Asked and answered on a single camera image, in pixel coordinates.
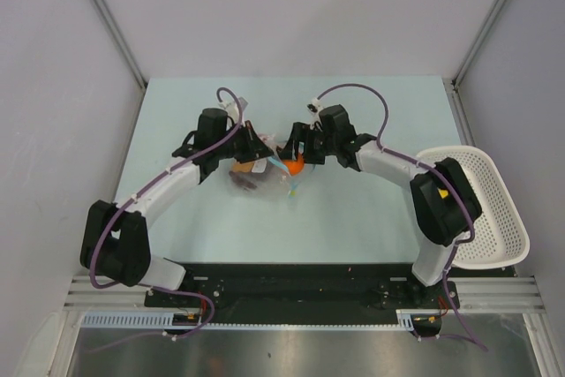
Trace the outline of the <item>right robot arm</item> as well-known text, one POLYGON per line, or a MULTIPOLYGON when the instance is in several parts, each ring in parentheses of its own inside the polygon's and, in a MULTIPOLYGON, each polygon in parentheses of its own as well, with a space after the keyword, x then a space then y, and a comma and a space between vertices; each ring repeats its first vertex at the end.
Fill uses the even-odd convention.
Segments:
POLYGON ((310 124, 296 122, 277 153, 284 161, 302 159, 312 165, 334 156, 345 169, 399 187, 421 238, 411 269, 416 280, 407 285, 408 299, 417 307, 428 307, 438 298, 437 282, 451 269, 457 247, 474 240, 474 223, 483 214, 458 160, 447 157, 429 163, 386 148, 377 137, 356 132, 341 105, 318 109, 310 124))

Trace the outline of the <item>clear zip top bag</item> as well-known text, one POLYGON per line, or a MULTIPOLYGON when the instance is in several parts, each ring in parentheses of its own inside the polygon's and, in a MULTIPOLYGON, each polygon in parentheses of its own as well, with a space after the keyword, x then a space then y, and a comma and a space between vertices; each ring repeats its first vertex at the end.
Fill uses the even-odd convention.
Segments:
POLYGON ((297 176, 291 176, 287 168, 283 165, 283 160, 278 154, 278 148, 283 147, 285 140, 277 139, 274 134, 260 134, 260 138, 273 150, 274 154, 266 159, 258 160, 262 162, 262 173, 247 173, 248 178, 256 185, 255 191, 247 192, 234 186, 230 180, 230 186, 233 192, 244 195, 248 198, 259 200, 295 200, 299 193, 299 187, 313 174, 317 166, 305 163, 303 171, 297 176))

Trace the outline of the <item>orange fake fruit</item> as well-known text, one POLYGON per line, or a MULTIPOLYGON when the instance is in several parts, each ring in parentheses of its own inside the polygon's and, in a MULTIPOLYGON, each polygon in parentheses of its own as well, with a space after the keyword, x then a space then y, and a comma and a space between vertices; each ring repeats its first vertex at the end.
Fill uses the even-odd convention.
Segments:
POLYGON ((291 176, 297 176, 305 167, 305 161, 302 155, 298 155, 294 160, 283 160, 282 163, 291 176))

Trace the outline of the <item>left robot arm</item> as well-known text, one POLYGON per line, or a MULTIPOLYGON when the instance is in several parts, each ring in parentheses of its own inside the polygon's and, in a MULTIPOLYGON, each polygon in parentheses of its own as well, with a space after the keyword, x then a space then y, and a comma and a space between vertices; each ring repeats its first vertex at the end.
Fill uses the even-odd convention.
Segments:
POLYGON ((173 154, 168 168, 122 202, 96 201, 88 210, 79 262, 91 284, 102 275, 114 284, 164 289, 174 305, 189 304, 194 283, 180 264, 153 255, 148 230, 176 200, 217 170, 220 161, 252 163, 274 154, 249 121, 236 121, 224 109, 202 110, 197 129, 173 154))

